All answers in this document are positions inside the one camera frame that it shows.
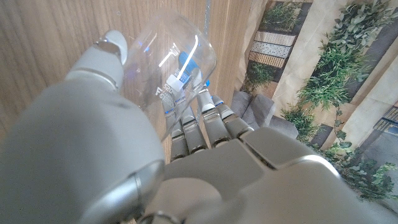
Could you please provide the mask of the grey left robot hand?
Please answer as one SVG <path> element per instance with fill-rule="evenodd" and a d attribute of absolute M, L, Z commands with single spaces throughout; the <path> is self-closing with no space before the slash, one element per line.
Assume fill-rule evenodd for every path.
<path fill-rule="evenodd" d="M 107 32 L 20 115 L 1 143 L 2 223 L 397 222 L 308 146 L 219 99 L 208 99 L 212 147 L 184 134 L 166 164 L 150 121 L 118 92 L 126 57 L 122 33 Z"/>

